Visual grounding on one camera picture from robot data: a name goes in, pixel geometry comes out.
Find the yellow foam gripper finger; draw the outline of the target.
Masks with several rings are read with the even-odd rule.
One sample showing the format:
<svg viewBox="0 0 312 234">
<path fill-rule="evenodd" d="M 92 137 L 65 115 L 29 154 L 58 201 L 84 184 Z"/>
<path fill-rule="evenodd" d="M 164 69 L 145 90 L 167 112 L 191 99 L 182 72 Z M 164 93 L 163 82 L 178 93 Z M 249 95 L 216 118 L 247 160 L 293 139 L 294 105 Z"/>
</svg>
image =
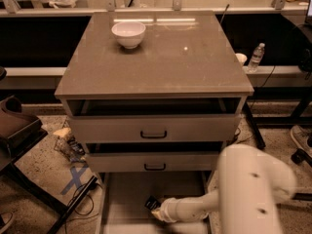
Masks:
<svg viewBox="0 0 312 234">
<path fill-rule="evenodd" d="M 159 211 L 156 211 L 156 210 L 154 211 L 154 210 L 153 210 L 153 211 L 151 211 L 151 213 L 152 213 L 153 216 L 154 216 L 155 218 L 157 218 L 158 220 L 163 220 Z"/>
</svg>

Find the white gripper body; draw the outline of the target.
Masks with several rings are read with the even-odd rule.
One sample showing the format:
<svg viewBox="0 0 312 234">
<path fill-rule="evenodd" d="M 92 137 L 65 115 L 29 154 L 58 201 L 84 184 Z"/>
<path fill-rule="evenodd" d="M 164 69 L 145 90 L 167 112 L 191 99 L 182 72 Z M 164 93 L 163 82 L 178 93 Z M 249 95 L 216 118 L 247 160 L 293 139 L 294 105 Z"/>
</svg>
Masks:
<svg viewBox="0 0 312 234">
<path fill-rule="evenodd" d="M 159 217 L 161 221 L 167 223 L 174 223 L 178 221 L 177 213 L 176 213 L 176 206 L 178 203 L 178 199 L 176 198 L 169 198 L 166 199 L 160 207 L 159 210 Z"/>
</svg>

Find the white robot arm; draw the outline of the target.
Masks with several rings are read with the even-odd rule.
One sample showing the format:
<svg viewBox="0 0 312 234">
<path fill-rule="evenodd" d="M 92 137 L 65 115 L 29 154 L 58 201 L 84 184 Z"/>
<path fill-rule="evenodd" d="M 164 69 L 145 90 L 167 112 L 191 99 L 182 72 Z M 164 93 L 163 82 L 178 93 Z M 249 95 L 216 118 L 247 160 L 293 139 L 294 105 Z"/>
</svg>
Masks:
<svg viewBox="0 0 312 234">
<path fill-rule="evenodd" d="M 218 212 L 222 234 L 284 234 L 277 206 L 297 186 L 290 166 L 259 149 L 232 144 L 217 160 L 217 189 L 199 197 L 169 198 L 152 211 L 167 223 L 195 222 Z"/>
</svg>

